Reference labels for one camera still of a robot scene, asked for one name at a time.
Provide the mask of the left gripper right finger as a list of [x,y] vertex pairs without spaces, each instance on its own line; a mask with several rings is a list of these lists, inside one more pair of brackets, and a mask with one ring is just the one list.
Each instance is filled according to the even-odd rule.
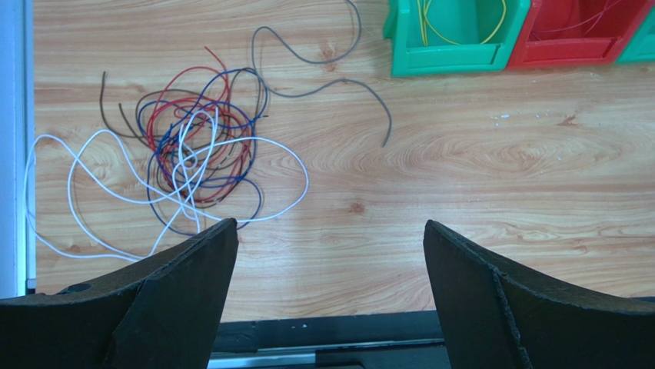
[[652,368],[654,305],[553,278],[428,221],[424,255],[455,368]]

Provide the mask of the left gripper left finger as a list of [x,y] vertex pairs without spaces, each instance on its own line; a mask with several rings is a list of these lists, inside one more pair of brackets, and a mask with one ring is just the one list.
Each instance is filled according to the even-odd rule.
[[56,294],[1,302],[3,368],[204,368],[238,253],[226,219]]

